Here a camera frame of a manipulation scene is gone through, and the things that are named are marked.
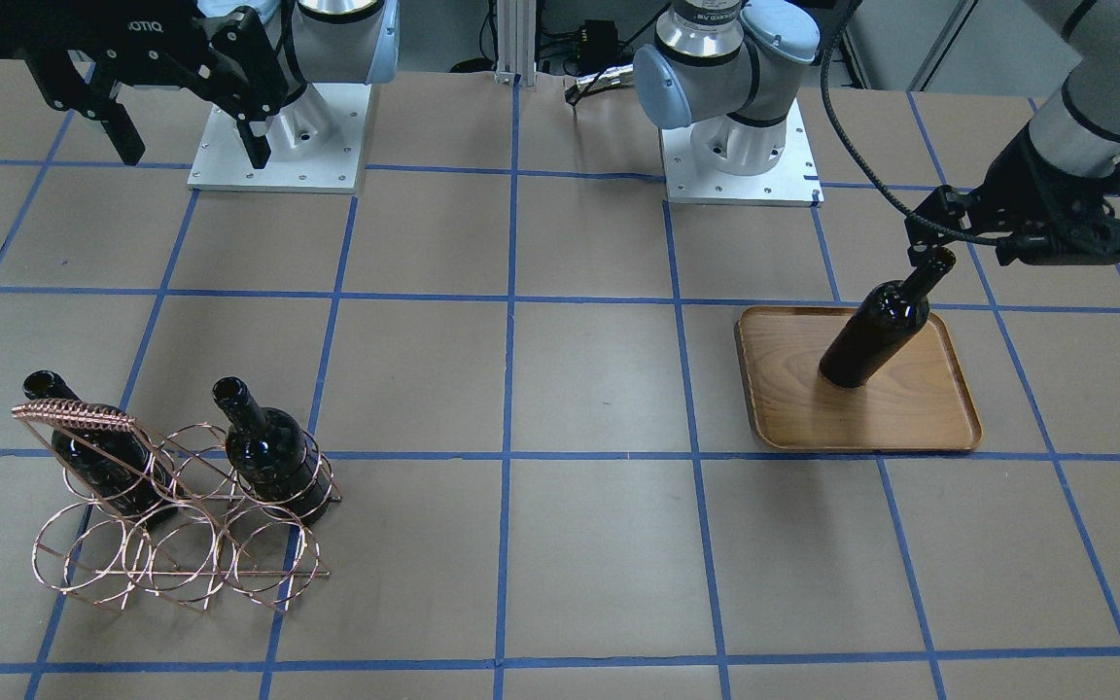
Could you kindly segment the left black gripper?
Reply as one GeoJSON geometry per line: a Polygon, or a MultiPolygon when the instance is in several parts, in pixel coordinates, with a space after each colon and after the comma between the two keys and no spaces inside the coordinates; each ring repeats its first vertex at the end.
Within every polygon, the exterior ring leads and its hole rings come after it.
{"type": "Polygon", "coordinates": [[[905,221],[911,267],[950,264],[946,244],[991,240],[1000,265],[1120,263],[1120,162],[1080,177],[1046,162],[1026,129],[993,160],[972,192],[937,187],[905,221]]]}

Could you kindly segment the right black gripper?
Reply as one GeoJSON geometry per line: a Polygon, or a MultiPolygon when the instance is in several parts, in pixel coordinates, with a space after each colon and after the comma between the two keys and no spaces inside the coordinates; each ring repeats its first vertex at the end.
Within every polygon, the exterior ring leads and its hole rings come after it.
{"type": "Polygon", "coordinates": [[[0,52],[22,59],[53,108],[82,112],[124,165],[141,162],[141,133],[119,85],[186,88],[237,116],[255,171],[289,91],[270,15],[252,1],[0,1],[0,52]]]}

